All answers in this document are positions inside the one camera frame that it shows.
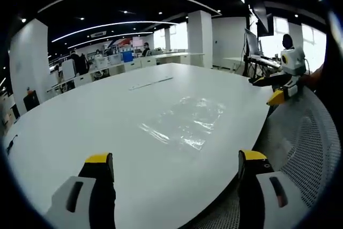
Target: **white cabinet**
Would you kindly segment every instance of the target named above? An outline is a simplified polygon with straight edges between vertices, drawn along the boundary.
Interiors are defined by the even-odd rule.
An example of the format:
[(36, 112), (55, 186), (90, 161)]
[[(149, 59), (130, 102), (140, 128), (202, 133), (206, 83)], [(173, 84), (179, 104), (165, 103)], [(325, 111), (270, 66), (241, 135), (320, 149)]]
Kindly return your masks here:
[(132, 62), (125, 63), (124, 67), (125, 67), (125, 72), (132, 71), (134, 69), (141, 68), (141, 62), (140, 60), (134, 60)]
[(156, 65), (156, 58), (153, 57), (142, 57), (140, 59), (141, 61), (141, 67), (152, 67)]
[(181, 64), (191, 64), (191, 57), (190, 57), (190, 55), (181, 55), (180, 56), (180, 63)]
[(92, 82), (92, 77), (90, 74), (81, 75), (74, 79), (75, 88)]

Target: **window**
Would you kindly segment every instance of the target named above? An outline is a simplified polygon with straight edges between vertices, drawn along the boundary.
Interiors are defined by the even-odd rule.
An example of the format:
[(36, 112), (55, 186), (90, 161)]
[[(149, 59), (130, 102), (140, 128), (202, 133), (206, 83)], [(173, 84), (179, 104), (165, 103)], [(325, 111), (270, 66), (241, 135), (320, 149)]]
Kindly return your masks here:
[(173, 25), (169, 32), (171, 49), (188, 49), (187, 23)]
[(305, 58), (309, 61), (310, 71), (316, 71), (323, 63), (326, 52), (326, 35), (317, 29), (302, 24)]
[(265, 56), (274, 57), (284, 49), (282, 38), (289, 33), (287, 19), (274, 17), (274, 35), (259, 38), (262, 45), (262, 51)]
[(159, 29), (154, 32), (154, 47), (161, 49), (166, 48), (165, 29)]

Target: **computer monitor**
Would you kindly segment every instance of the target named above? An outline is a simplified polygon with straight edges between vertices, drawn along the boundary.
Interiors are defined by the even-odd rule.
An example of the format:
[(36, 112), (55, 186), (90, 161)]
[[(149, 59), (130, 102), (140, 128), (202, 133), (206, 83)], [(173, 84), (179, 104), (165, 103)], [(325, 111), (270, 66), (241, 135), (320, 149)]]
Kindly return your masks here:
[(247, 41), (248, 41), (250, 55), (258, 55), (258, 56), (261, 55), (262, 53), (258, 49), (258, 41), (255, 34), (253, 34), (248, 29), (245, 29), (245, 33), (247, 34)]
[(261, 21), (257, 22), (257, 36), (259, 38), (274, 35), (274, 17), (271, 13), (267, 15), (267, 22), (268, 22), (268, 30), (265, 29)]

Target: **white robot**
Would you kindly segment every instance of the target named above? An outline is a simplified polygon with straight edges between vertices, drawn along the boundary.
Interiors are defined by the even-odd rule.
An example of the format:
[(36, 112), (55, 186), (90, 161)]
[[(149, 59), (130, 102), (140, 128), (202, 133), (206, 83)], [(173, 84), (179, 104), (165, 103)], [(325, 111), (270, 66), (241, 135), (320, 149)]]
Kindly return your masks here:
[(282, 71), (269, 77), (261, 77), (254, 81), (254, 86), (279, 86), (268, 100), (270, 106), (284, 103), (298, 92), (299, 78), (306, 72), (305, 53), (301, 47), (281, 52)]

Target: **computer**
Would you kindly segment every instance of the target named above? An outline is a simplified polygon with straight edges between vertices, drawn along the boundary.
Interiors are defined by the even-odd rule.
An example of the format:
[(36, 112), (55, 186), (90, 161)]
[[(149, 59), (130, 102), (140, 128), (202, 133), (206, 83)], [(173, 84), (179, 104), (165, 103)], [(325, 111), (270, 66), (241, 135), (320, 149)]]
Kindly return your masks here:
[(262, 52), (258, 49), (258, 41), (255, 34), (253, 34), (248, 29), (245, 29), (245, 33), (247, 34), (247, 41), (248, 41), (250, 55), (257, 55), (257, 56), (262, 55)]

